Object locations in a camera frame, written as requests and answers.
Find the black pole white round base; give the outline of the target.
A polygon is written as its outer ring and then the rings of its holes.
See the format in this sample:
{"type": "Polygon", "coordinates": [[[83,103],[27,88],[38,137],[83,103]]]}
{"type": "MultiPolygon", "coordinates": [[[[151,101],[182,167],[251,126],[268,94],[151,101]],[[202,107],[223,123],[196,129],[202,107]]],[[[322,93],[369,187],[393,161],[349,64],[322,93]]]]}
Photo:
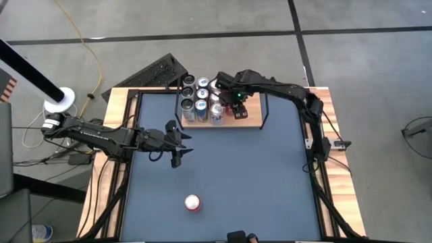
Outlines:
{"type": "Polygon", "coordinates": [[[67,111],[75,104],[76,94],[71,88],[56,86],[1,38],[0,70],[42,98],[43,108],[49,113],[67,111]]]}

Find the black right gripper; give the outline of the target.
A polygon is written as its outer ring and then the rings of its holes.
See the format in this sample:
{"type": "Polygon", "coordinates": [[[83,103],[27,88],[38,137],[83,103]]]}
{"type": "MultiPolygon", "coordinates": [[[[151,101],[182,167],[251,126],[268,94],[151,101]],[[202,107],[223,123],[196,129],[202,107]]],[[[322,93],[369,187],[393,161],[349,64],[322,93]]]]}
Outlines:
{"type": "Polygon", "coordinates": [[[218,72],[216,75],[216,86],[220,90],[219,102],[222,106],[228,107],[232,103],[232,113],[234,119],[246,119],[248,112],[242,102],[247,97],[254,95],[252,85],[257,73],[252,70],[244,70],[238,72],[235,76],[231,76],[225,72],[218,72]]]}

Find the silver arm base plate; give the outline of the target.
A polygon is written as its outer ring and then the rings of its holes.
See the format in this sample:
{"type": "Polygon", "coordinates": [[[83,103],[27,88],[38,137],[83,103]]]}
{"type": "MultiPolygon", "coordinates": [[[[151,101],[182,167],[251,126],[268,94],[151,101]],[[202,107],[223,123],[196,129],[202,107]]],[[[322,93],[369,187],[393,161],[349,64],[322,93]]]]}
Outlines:
{"type": "MultiPolygon", "coordinates": [[[[310,149],[313,143],[313,139],[305,139],[304,143],[306,145],[306,148],[310,149]]],[[[329,143],[331,145],[331,150],[338,150],[338,151],[345,151],[351,144],[352,142],[347,140],[341,140],[340,138],[338,139],[329,139],[329,143]]]]}

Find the black power brick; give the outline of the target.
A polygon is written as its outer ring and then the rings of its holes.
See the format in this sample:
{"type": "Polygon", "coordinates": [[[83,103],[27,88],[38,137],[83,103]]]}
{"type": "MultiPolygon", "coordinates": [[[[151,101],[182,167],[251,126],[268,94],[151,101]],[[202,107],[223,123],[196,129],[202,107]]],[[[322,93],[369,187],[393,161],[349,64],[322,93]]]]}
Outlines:
{"type": "Polygon", "coordinates": [[[69,165],[88,165],[90,163],[91,155],[87,154],[74,154],[70,155],[67,163],[69,165]]]}

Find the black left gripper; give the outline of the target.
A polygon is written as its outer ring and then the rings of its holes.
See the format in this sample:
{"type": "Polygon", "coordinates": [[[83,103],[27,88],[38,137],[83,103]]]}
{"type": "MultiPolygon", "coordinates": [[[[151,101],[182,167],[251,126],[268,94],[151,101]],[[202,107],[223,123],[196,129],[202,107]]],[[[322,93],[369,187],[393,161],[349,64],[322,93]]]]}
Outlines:
{"type": "Polygon", "coordinates": [[[193,151],[193,148],[175,151],[176,148],[181,147],[179,140],[185,139],[191,139],[191,136],[178,131],[174,120],[169,120],[165,124],[165,131],[140,128],[140,152],[172,151],[171,167],[177,168],[182,164],[182,157],[186,153],[193,151]]]}

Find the black perforated metal case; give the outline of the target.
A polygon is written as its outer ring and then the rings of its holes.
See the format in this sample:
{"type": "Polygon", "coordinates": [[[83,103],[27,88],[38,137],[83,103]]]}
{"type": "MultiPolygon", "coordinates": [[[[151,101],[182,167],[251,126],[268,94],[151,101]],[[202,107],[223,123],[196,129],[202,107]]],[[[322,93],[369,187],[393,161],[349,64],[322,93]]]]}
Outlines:
{"type": "Polygon", "coordinates": [[[176,87],[183,86],[183,79],[188,76],[188,70],[171,54],[168,53],[150,65],[132,74],[101,94],[107,103],[113,88],[129,87],[176,87]]]}

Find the grey metal floor stand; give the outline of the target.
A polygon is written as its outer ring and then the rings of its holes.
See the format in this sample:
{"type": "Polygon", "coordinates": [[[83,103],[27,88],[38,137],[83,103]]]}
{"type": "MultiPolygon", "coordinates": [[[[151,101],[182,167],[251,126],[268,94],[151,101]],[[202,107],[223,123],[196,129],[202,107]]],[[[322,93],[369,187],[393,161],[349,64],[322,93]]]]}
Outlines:
{"type": "Polygon", "coordinates": [[[432,119],[429,119],[413,128],[404,128],[402,135],[405,138],[413,137],[417,134],[425,133],[432,140],[432,119]]]}

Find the orange black striped panel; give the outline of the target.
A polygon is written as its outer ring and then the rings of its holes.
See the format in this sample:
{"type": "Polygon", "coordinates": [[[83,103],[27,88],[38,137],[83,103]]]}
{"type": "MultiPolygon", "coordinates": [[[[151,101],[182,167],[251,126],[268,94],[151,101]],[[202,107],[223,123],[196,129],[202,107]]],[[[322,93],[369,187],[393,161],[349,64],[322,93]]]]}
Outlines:
{"type": "Polygon", "coordinates": [[[17,82],[17,80],[0,68],[0,103],[8,102],[17,82]]]}

